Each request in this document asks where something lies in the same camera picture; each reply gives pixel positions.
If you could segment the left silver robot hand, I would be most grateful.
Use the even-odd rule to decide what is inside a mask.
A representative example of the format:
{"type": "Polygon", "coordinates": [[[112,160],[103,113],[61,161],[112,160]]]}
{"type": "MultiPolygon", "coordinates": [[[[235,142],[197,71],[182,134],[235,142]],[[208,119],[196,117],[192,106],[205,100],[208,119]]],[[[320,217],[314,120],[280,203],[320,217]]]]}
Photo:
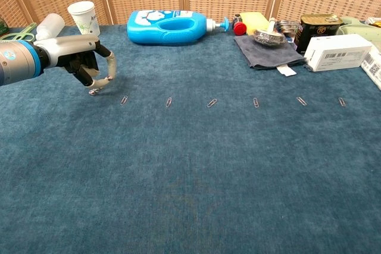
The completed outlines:
{"type": "Polygon", "coordinates": [[[46,63],[47,68],[61,67],[65,69],[93,92],[104,88],[115,79],[117,68],[115,55],[101,44],[97,36],[61,36],[37,40],[33,46],[46,53],[49,59],[46,63]],[[95,79],[99,73],[96,54],[107,61],[108,75],[104,79],[95,79]]]}

